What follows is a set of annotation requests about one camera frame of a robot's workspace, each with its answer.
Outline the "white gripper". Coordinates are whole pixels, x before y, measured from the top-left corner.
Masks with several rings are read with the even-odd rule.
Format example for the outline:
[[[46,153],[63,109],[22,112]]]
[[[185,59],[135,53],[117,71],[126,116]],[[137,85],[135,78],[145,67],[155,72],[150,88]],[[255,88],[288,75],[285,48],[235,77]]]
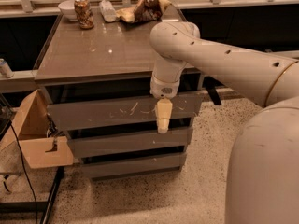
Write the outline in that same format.
[[[177,74],[153,72],[151,75],[150,94],[160,99],[155,106],[157,129],[160,134],[168,131],[173,107],[169,99],[177,95],[179,82],[180,76]]]

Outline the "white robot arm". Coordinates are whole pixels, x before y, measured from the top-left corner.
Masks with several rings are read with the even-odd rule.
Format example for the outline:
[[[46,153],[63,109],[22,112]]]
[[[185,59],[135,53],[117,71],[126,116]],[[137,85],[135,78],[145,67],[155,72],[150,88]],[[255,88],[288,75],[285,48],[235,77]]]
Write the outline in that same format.
[[[299,62],[204,39],[190,22],[161,22],[149,35],[158,61],[150,82],[166,133],[183,70],[191,65],[254,106],[227,162],[225,224],[299,224]]]

